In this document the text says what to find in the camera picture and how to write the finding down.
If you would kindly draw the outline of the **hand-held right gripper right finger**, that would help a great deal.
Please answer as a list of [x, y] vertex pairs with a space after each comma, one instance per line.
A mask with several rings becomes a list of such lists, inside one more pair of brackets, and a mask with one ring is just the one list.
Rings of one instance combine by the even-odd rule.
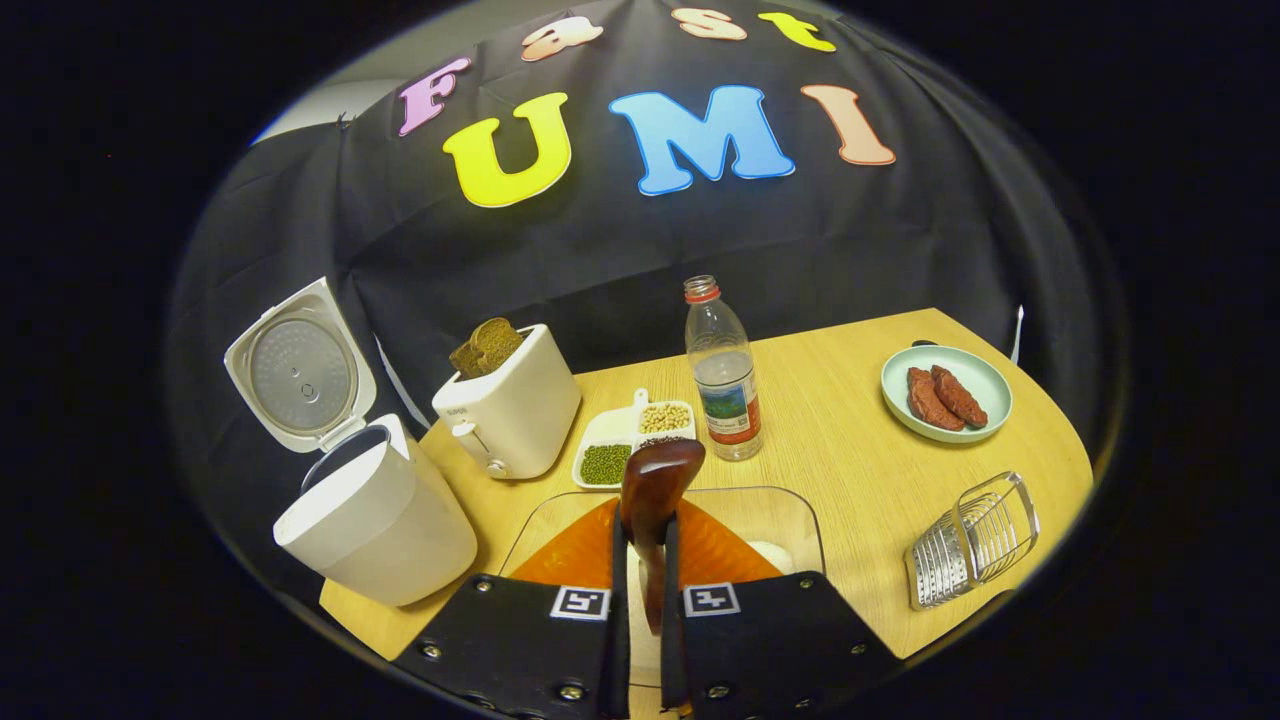
[[666, 529], [660, 702], [691, 719], [823, 719], [905, 662], [820, 571], [780, 573], [709, 512]]

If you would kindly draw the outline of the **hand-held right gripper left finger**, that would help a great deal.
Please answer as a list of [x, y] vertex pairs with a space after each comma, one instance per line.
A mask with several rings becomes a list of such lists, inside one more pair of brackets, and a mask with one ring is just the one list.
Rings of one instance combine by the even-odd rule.
[[393, 665], [512, 719], [628, 719], [627, 543], [617, 501], [576, 523], [604, 553], [591, 580], [466, 578]]

